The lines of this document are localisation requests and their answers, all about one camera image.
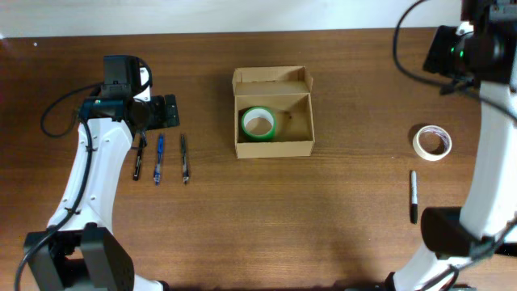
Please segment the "black pen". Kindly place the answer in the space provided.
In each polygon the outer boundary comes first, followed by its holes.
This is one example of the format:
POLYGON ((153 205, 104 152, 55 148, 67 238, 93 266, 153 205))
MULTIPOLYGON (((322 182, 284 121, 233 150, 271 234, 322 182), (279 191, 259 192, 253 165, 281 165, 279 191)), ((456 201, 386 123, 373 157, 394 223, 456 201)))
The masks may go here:
POLYGON ((133 172, 133 176, 132 176, 133 181, 138 181, 140 178, 141 160, 142 160, 142 156, 143 156, 143 150, 145 147, 146 147, 146 141, 145 141, 144 136, 141 135, 139 144, 137 147, 137 156, 136 156, 135 167, 134 167, 134 172, 133 172))

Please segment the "dark grey pen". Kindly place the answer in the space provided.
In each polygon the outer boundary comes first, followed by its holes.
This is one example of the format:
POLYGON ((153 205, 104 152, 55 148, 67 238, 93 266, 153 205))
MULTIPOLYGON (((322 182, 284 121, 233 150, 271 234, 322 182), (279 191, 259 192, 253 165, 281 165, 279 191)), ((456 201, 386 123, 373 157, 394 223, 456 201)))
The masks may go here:
POLYGON ((187 144, 186 144, 186 138, 184 134, 180 135, 180 143, 181 143, 181 154, 182 154, 182 167, 183 167, 183 183, 187 185, 190 174, 189 174, 189 168, 188 168, 188 162, 187 162, 187 144))

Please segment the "blue pen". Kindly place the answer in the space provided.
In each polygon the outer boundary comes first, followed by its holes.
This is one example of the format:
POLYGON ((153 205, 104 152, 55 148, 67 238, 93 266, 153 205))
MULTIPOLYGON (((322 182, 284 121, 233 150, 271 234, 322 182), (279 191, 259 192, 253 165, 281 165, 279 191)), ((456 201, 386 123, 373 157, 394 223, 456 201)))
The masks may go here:
POLYGON ((153 172, 153 180, 155 185, 158 186, 161 183, 161 167, 162 167, 162 156, 164 151, 164 135, 162 133, 158 136, 157 145, 157 162, 153 172))

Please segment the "green tape roll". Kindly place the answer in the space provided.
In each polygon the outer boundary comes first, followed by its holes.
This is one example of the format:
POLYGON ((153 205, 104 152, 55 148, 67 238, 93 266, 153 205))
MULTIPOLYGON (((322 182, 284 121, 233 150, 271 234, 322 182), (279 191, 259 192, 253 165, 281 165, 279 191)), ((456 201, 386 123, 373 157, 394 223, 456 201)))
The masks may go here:
POLYGON ((241 118, 241 127, 250 141, 271 141, 275 136, 276 118, 269 108, 249 108, 241 118))

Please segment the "cardboard box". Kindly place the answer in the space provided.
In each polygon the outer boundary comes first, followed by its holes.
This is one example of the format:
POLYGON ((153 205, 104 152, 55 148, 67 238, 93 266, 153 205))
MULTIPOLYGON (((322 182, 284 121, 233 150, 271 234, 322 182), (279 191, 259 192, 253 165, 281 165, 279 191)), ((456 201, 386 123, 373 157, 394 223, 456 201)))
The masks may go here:
POLYGON ((234 145, 237 158, 308 157, 315 133, 311 92, 313 78, 304 66, 237 68, 233 72, 234 145), (271 141, 250 141, 242 115, 252 107, 269 108, 276 118, 271 141))

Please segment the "black and white marker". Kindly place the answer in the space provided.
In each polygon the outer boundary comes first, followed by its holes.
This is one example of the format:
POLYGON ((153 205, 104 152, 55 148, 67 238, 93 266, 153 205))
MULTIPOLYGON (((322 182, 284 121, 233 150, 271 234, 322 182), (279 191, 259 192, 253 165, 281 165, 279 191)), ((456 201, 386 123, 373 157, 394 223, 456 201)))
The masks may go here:
POLYGON ((410 172, 410 221, 412 224, 418 223, 418 187, 416 171, 410 172))

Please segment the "white masking tape roll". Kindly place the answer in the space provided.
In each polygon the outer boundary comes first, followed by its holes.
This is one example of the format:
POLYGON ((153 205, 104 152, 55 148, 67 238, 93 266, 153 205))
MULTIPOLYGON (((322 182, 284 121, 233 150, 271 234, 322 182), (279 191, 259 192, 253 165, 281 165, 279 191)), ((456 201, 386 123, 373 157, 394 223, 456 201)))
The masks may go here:
POLYGON ((445 129, 437 125, 426 125, 416 132, 412 145, 420 158, 436 162, 449 155, 452 138, 445 129))

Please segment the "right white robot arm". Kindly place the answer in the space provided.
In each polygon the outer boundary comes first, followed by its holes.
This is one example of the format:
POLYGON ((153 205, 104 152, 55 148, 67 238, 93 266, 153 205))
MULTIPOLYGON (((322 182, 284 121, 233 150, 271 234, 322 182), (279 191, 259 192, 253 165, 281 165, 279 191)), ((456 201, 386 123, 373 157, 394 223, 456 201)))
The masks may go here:
POLYGON ((389 274, 386 290, 449 290, 462 270, 495 254, 516 254, 516 3, 464 1, 461 21, 438 28, 423 65, 450 82, 400 71, 443 95, 461 93, 481 104, 469 195, 461 207, 423 210, 423 243, 389 274))

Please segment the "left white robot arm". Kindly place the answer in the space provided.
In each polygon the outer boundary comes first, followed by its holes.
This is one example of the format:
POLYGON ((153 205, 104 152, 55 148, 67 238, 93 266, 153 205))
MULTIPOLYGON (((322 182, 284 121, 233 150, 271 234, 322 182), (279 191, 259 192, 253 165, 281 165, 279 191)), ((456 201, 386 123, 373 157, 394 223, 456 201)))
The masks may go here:
POLYGON ((136 274, 112 231, 120 172, 137 134, 178 125, 173 95, 152 96, 152 71, 130 55, 103 59, 104 80, 87 87, 72 124, 78 148, 60 203, 44 231, 27 234, 13 288, 30 268, 41 290, 168 290, 136 274))

